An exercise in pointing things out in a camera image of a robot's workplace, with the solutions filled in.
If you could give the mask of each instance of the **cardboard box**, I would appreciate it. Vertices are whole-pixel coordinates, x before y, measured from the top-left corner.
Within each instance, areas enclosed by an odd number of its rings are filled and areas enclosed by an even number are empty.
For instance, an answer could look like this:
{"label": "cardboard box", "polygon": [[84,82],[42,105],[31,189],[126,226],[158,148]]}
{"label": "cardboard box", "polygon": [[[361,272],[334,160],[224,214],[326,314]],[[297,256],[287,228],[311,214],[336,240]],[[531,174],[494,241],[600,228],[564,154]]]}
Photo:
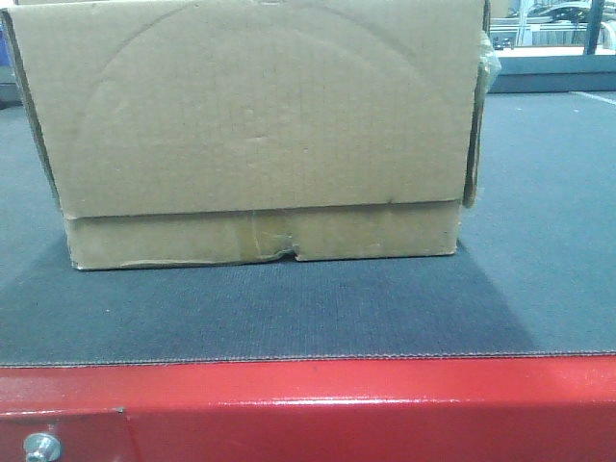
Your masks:
{"label": "cardboard box", "polygon": [[454,252],[475,190],[484,0],[2,16],[76,268]]}

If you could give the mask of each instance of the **box lid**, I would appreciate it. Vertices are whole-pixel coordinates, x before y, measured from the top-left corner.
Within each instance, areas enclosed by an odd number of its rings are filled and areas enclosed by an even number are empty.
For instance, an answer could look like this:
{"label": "box lid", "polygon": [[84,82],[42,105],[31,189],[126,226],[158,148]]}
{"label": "box lid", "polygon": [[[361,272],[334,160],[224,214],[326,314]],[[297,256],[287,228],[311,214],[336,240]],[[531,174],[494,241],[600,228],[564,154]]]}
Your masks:
{"label": "box lid", "polygon": [[113,1],[5,19],[77,218],[462,199],[483,8]]}

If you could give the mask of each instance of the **red metal frame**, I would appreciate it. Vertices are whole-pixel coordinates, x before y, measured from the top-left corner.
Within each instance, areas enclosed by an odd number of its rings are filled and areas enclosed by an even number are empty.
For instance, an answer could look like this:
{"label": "red metal frame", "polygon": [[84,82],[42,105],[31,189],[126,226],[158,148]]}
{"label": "red metal frame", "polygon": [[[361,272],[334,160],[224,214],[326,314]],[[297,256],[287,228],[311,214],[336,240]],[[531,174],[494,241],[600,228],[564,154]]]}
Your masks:
{"label": "red metal frame", "polygon": [[0,454],[62,462],[614,461],[616,356],[0,369]]}

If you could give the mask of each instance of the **gray conveyor belt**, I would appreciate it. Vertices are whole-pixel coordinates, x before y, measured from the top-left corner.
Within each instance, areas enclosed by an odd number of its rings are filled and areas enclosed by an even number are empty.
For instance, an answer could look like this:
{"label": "gray conveyor belt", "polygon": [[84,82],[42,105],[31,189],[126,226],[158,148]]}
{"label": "gray conveyor belt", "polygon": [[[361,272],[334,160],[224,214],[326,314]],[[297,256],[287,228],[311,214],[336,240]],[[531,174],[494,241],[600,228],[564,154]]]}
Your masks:
{"label": "gray conveyor belt", "polygon": [[615,352],[615,133],[601,100],[491,95],[452,257],[80,272],[0,111],[0,366]]}

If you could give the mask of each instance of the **metal post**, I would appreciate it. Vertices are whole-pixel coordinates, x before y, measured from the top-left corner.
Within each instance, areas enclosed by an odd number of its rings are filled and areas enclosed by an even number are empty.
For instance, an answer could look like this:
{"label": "metal post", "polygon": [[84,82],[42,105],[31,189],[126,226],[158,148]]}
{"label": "metal post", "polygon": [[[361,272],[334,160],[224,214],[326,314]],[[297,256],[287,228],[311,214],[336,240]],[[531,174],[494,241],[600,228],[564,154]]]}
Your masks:
{"label": "metal post", "polygon": [[586,29],[586,46],[584,55],[594,55],[597,51],[599,32],[601,31],[601,20],[603,17],[603,7],[605,0],[593,0],[588,14],[588,27]]}
{"label": "metal post", "polygon": [[534,4],[534,0],[521,0],[518,16],[520,17],[520,24],[518,25],[518,35],[516,36],[516,46],[524,45],[524,35],[526,32],[526,24],[528,19],[528,10]]}

